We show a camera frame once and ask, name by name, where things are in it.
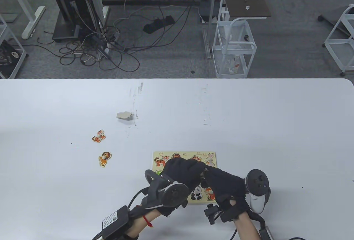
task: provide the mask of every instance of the wooden puzzle board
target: wooden puzzle board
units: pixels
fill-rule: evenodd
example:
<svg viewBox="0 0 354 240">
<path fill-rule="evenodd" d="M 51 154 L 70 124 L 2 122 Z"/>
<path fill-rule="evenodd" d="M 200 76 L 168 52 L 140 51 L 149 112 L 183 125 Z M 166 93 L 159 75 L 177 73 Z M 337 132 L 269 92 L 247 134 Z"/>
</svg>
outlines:
<svg viewBox="0 0 354 240">
<path fill-rule="evenodd" d="M 195 159 L 212 167 L 217 167 L 216 156 L 214 152 L 154 152 L 152 170 L 159 175 L 162 172 L 165 163 L 174 157 Z M 201 186 L 197 186 L 195 190 L 188 196 L 188 203 L 209 204 L 216 203 L 216 201 L 211 188 L 202 188 Z"/>
</svg>

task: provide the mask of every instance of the black glove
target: black glove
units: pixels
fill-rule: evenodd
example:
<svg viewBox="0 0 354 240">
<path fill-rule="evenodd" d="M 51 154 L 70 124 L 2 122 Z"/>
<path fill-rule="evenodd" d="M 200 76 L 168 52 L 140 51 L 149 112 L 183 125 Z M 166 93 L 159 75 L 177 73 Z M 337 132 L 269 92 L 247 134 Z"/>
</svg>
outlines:
<svg viewBox="0 0 354 240">
<path fill-rule="evenodd" d="M 211 187 L 215 195 L 215 200 L 222 211 L 229 211 L 228 216 L 230 213 L 234 213 L 235 217 L 233 218 L 237 218 L 239 214 L 250 210 L 246 202 L 246 185 L 244 179 L 215 167 L 206 166 L 206 168 L 207 171 L 204 172 L 205 179 L 202 180 L 201 186 L 203 188 Z M 231 206 L 230 200 L 236 201 L 234 207 Z"/>
<path fill-rule="evenodd" d="M 204 170 L 205 164 L 203 162 L 198 162 L 194 159 L 173 158 L 167 161 L 161 174 L 166 174 L 174 181 L 185 184 L 189 189 L 189 193 L 192 193 L 196 186 L 200 184 L 200 174 L 203 173 Z M 178 206 L 173 208 L 159 207 L 157 210 L 162 215 L 168 216 L 177 207 Z"/>
</svg>

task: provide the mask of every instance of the floor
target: floor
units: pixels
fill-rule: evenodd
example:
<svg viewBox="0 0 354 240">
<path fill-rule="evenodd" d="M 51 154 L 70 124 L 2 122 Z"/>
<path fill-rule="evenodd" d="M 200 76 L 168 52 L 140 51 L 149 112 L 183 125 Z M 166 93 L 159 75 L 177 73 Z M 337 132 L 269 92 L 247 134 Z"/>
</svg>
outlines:
<svg viewBox="0 0 354 240">
<path fill-rule="evenodd" d="M 331 27 L 325 22 L 318 22 L 317 17 L 322 12 L 346 6 L 353 0 L 266 0 L 272 12 L 272 17 L 266 20 L 250 21 L 254 39 L 257 44 L 249 78 L 339 78 L 340 70 L 330 54 L 321 44 L 329 34 Z M 36 27 L 33 37 L 21 41 L 23 44 L 38 44 L 50 42 L 51 35 L 43 31 L 53 31 L 58 7 L 55 0 L 30 0 L 33 7 L 47 6 L 47 10 Z M 125 17 L 138 7 L 127 7 L 124 13 L 122 7 L 112 7 L 108 24 L 113 24 L 117 18 Z M 175 19 L 183 12 L 183 8 L 170 7 L 164 9 L 165 15 Z M 0 0 L 0 12 L 19 12 L 16 0 Z M 147 8 L 136 13 L 153 19 L 160 16 L 155 8 Z M 170 42 L 181 29 L 185 15 L 167 32 L 160 44 Z M 63 66 L 58 58 L 48 51 L 34 46 L 26 47 L 30 56 L 21 67 L 18 78 L 214 78 L 215 70 L 212 60 L 205 57 L 202 42 L 201 25 L 198 21 L 197 9 L 191 9 L 187 23 L 180 35 L 169 46 L 153 48 L 138 52 L 135 57 L 140 62 L 140 68 L 133 73 L 119 69 L 102 71 L 98 64 L 86 67 L 76 60 L 69 66 Z M 28 23 L 24 14 L 17 19 L 11 29 L 20 36 Z M 148 20 L 141 17 L 131 17 L 120 26 L 123 29 L 134 28 L 135 36 L 143 35 L 135 46 L 151 44 L 161 31 L 147 35 L 141 32 Z M 127 35 L 126 42 L 132 42 L 132 31 Z M 63 47 L 62 44 L 43 45 L 54 53 Z M 134 69 L 137 62 L 134 58 L 123 56 L 122 68 Z M 112 68 L 106 60 L 101 62 L 101 68 Z M 354 74 L 348 73 L 346 78 L 354 81 Z"/>
</svg>

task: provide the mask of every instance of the forearm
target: forearm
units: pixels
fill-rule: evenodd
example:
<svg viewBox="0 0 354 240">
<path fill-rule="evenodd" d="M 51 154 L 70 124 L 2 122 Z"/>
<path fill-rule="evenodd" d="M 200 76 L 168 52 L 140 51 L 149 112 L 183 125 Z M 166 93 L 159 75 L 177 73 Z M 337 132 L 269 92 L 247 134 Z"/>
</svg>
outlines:
<svg viewBox="0 0 354 240">
<path fill-rule="evenodd" d="M 157 217 L 161 215 L 158 210 L 153 210 L 145 215 L 145 218 L 151 222 Z M 140 217 L 138 219 L 135 219 L 133 221 L 133 226 L 128 229 L 128 231 L 125 232 L 127 236 L 130 236 L 132 238 L 135 238 L 140 234 L 140 232 L 147 226 L 148 224 L 146 223 L 145 219 L 143 217 Z"/>
<path fill-rule="evenodd" d="M 240 214 L 234 223 L 241 240 L 261 240 L 247 212 Z"/>
</svg>

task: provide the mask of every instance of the red string bracelet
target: red string bracelet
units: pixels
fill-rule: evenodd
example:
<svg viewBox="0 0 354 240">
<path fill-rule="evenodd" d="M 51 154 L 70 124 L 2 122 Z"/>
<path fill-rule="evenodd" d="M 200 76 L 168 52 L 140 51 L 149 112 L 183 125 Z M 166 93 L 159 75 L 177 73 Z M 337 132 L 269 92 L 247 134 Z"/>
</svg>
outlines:
<svg viewBox="0 0 354 240">
<path fill-rule="evenodd" d="M 146 221 L 146 223 L 148 224 L 148 227 L 153 228 L 153 225 L 151 223 L 149 223 L 148 219 L 145 217 L 145 215 L 143 215 L 144 220 Z"/>
</svg>

